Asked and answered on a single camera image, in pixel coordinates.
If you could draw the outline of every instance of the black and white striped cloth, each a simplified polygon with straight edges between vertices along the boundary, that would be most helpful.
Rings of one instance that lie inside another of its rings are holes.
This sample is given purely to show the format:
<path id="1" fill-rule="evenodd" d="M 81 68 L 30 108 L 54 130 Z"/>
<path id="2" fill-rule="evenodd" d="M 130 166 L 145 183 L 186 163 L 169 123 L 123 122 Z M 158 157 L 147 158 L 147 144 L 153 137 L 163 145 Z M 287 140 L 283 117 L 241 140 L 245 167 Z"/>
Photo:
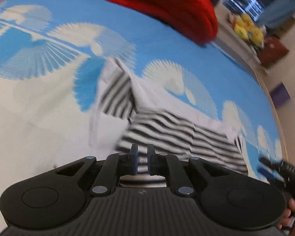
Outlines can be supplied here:
<path id="1" fill-rule="evenodd" d="M 234 140 L 234 144 L 238 148 L 238 150 L 240 151 L 240 153 L 242 154 L 242 142 L 241 142 L 239 136 L 236 137 L 236 139 Z"/>
<path id="2" fill-rule="evenodd" d="M 200 127 L 165 110 L 142 110 L 133 117 L 117 143 L 116 150 L 128 153 L 131 145 L 139 146 L 137 176 L 124 176 L 120 184 L 127 187 L 164 187 L 165 178 L 150 176 L 147 167 L 147 145 L 157 153 L 175 154 L 180 160 L 197 156 L 247 175 L 248 170 L 235 141 L 224 134 Z"/>
<path id="3" fill-rule="evenodd" d="M 134 115 L 136 106 L 131 80 L 124 71 L 115 70 L 112 81 L 101 96 L 99 109 L 104 114 L 121 119 L 128 119 Z"/>

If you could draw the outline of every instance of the red pillow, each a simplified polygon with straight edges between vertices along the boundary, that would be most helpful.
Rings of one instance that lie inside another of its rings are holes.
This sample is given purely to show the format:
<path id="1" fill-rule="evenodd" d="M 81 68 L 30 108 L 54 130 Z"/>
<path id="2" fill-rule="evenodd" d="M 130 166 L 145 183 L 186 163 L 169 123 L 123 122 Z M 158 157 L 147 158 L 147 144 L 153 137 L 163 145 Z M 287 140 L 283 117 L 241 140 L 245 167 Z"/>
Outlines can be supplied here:
<path id="1" fill-rule="evenodd" d="M 216 38 L 218 23 L 209 0 L 107 0 L 161 19 L 198 44 Z"/>
<path id="2" fill-rule="evenodd" d="M 289 50 L 276 37 L 265 38 L 265 47 L 258 52 L 261 65 L 268 68 L 288 54 Z"/>

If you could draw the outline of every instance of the ribbed surface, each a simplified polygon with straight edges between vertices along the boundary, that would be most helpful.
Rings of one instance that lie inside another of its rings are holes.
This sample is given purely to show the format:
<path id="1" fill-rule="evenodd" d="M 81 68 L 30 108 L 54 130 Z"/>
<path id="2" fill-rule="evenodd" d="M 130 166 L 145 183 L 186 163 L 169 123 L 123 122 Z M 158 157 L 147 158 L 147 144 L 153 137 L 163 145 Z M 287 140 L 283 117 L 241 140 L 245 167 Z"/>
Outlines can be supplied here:
<path id="1" fill-rule="evenodd" d="M 73 222 L 51 230 L 9 227 L 0 236 L 221 236 L 282 235 L 270 228 L 239 232 L 224 228 L 201 213 L 195 201 L 169 188 L 117 188 L 109 197 L 94 198 Z"/>

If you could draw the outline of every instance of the blue fabric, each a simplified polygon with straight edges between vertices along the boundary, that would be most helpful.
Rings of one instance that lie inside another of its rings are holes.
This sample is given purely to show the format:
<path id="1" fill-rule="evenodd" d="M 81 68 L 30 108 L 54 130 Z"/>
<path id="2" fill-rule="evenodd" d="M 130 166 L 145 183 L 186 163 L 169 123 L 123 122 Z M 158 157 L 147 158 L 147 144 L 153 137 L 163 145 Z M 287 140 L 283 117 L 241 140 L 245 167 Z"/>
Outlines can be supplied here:
<path id="1" fill-rule="evenodd" d="M 257 25 L 276 28 L 295 13 L 295 0 L 274 0 L 259 16 Z"/>
<path id="2" fill-rule="evenodd" d="M 11 7 L 17 13 L 5 15 Z M 136 75 L 163 81 L 178 99 L 217 120 L 230 107 L 242 123 L 256 174 L 260 152 L 276 155 L 279 136 L 263 90 L 214 45 L 200 47 L 158 20 L 105 0 L 7 0 L 0 4 L 0 31 L 2 77 L 44 77 L 84 54 L 72 88 L 85 112 L 96 99 L 103 58 L 118 56 Z M 273 148 L 259 148 L 260 126 Z"/>

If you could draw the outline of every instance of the purple object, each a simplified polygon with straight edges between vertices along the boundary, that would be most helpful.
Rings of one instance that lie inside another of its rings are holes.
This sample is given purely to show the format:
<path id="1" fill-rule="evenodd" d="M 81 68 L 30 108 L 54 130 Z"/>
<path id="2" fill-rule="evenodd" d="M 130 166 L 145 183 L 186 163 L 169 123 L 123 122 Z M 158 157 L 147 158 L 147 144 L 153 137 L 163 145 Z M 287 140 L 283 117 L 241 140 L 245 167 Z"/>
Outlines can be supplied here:
<path id="1" fill-rule="evenodd" d="M 291 98 L 283 83 L 280 83 L 274 90 L 272 90 L 270 96 L 276 109 Z"/>

